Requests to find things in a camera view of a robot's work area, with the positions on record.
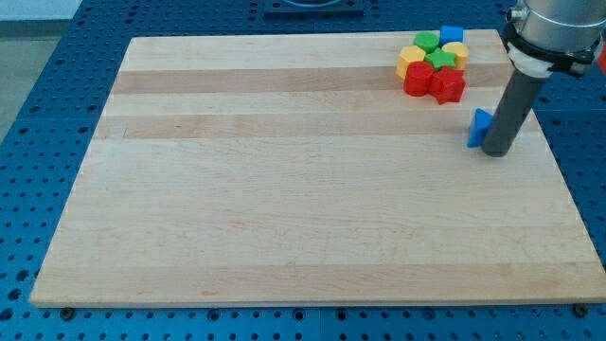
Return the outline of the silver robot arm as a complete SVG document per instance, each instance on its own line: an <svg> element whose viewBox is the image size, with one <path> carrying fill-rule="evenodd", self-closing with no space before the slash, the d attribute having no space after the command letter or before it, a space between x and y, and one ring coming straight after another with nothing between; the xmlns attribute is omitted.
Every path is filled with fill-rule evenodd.
<svg viewBox="0 0 606 341"><path fill-rule="evenodd" d="M605 0L518 0L506 20L508 56L529 77L582 77L603 49Z"/></svg>

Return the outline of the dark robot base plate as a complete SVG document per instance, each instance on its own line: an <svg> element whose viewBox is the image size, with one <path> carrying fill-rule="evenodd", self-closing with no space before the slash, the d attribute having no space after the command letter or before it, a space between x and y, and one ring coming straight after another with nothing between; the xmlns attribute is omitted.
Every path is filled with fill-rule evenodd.
<svg viewBox="0 0 606 341"><path fill-rule="evenodd" d="M337 15L363 14L364 0L266 0L263 2L265 17L287 15Z"/></svg>

